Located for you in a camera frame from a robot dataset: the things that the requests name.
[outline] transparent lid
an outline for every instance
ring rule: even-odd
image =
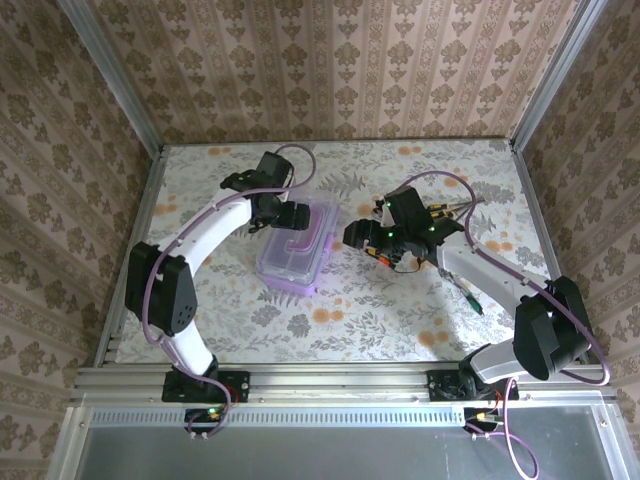
[[[260,275],[298,285],[312,284],[321,267],[325,245],[340,212],[337,198],[328,192],[292,192],[289,200],[309,205],[306,230],[272,229],[264,250],[256,260]]]

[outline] wall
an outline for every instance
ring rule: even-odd
[[[55,2],[0,2],[0,478],[43,478],[149,158]]]
[[[640,451],[640,1],[609,1],[524,153]]]
[[[509,136],[574,0],[92,0],[164,143]]]

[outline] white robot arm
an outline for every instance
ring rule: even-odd
[[[178,232],[157,246],[140,242],[132,249],[125,306],[143,322],[147,339],[150,325],[162,331],[162,342],[154,339],[153,343],[162,343],[181,369],[203,376],[217,368],[215,357],[193,322],[197,309],[193,277],[207,256],[247,223],[252,225],[252,232],[266,226],[293,230],[308,227],[308,205],[287,201],[288,192],[283,187],[292,176],[293,166],[287,160],[266,152],[255,170],[225,179],[215,197]]]
[[[275,193],[249,194],[256,187],[282,187],[289,175],[291,164],[267,152],[255,171],[227,178],[210,204],[175,235],[159,246],[141,242],[132,250],[125,305],[148,329],[146,305],[148,323],[163,332],[165,351],[181,369],[207,376],[217,368],[215,356],[192,321],[197,308],[193,276],[206,257],[246,223],[253,226],[252,231],[268,225],[297,230],[308,226],[307,205],[282,202]],[[385,196],[383,218],[384,226],[374,220],[353,222],[343,242],[392,267],[411,251],[466,278],[515,318],[513,340],[482,347],[460,363],[466,398],[476,398],[488,385],[524,372],[546,380],[594,343],[584,335],[589,323],[582,298],[566,277],[549,281],[473,244],[465,228],[451,218],[434,221],[411,187]],[[160,264],[159,274],[151,280],[156,264]],[[145,295],[151,282],[150,295]],[[576,318],[581,325],[576,325]]]
[[[515,319],[513,339],[486,345],[460,362],[456,392],[466,399],[477,398],[489,385],[523,373],[547,380],[592,345],[599,350],[574,282],[566,277],[548,280],[473,242],[468,221],[463,226],[449,217],[433,219],[407,183],[378,202],[382,222],[353,222],[345,229],[343,243],[363,249],[391,268],[409,251],[466,278]]]

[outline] purple plastic box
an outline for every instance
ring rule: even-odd
[[[272,229],[256,260],[257,273],[269,287],[309,296],[315,292],[316,280],[329,257],[340,204],[334,195],[323,191],[292,193],[289,199],[309,205],[309,228]]]

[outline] table surface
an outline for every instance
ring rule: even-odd
[[[336,242],[317,282],[303,297],[267,288],[256,276],[255,258],[269,229],[255,235],[243,227],[227,238],[195,277],[196,324],[211,350],[225,363],[310,361],[460,360],[486,343],[513,334],[513,319],[472,287],[484,315],[477,315],[437,269],[399,274],[339,240],[344,228],[370,215],[374,200],[409,176],[429,169],[467,179],[486,202],[471,222],[472,234],[507,259],[542,275],[547,266],[506,140],[420,140],[306,143],[318,159],[312,186],[341,202]],[[279,144],[253,143],[169,147],[148,241],[157,242],[186,222],[233,172],[255,168],[262,154]],[[306,178],[304,152],[287,150],[296,178]],[[467,197],[452,179],[415,183],[428,203]],[[413,270],[404,258],[398,270]],[[167,359],[148,345],[140,323],[126,319],[117,362],[157,363]]]

